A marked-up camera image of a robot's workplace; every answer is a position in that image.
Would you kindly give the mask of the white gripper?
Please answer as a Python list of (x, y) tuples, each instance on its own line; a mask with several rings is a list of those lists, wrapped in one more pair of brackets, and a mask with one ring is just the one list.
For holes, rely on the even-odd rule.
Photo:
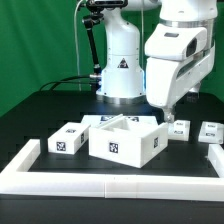
[(213, 68), (213, 30), (159, 24), (145, 44), (145, 54), (147, 101), (163, 110), (165, 122), (173, 123), (174, 105)]

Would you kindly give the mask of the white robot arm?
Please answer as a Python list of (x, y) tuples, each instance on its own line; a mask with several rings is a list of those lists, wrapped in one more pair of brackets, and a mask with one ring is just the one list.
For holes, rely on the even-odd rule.
[[(174, 120), (173, 107), (200, 87), (214, 65), (217, 0), (86, 0), (90, 24), (105, 24), (107, 64), (97, 97), (113, 103), (141, 98)], [(121, 12), (160, 7), (160, 21), (144, 45)]]

